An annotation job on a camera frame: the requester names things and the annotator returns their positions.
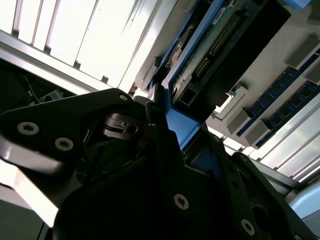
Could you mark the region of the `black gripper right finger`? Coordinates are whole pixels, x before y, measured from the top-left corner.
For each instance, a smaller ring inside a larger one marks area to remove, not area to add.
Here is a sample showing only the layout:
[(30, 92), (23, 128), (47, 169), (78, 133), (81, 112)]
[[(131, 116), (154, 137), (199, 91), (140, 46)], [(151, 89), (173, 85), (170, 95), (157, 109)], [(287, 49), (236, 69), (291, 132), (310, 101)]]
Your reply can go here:
[(288, 205), (263, 173), (243, 153), (226, 153), (222, 140), (200, 127), (210, 157), (203, 165), (213, 172), (225, 196), (227, 219), (239, 240), (315, 240), (316, 235)]

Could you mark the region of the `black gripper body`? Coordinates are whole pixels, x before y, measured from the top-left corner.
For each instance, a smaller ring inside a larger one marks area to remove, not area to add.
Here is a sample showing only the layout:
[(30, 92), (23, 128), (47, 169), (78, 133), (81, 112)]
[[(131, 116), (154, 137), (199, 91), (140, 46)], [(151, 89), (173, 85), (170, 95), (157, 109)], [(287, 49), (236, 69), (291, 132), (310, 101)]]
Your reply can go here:
[(184, 163), (163, 113), (148, 109), (141, 156), (72, 193), (55, 240), (247, 240), (250, 208), (236, 165), (209, 135), (209, 167)]

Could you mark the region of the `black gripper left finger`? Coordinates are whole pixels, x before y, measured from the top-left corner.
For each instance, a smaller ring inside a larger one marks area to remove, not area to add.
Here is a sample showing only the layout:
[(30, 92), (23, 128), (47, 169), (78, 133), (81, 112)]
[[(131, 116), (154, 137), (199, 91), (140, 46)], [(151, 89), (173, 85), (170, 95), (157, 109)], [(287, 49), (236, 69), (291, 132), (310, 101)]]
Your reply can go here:
[[(0, 116), (0, 182), (36, 213), (190, 213), (195, 207), (164, 90), (154, 100), (117, 89), (49, 101)], [(102, 147), (125, 165), (79, 184), (86, 150)]]

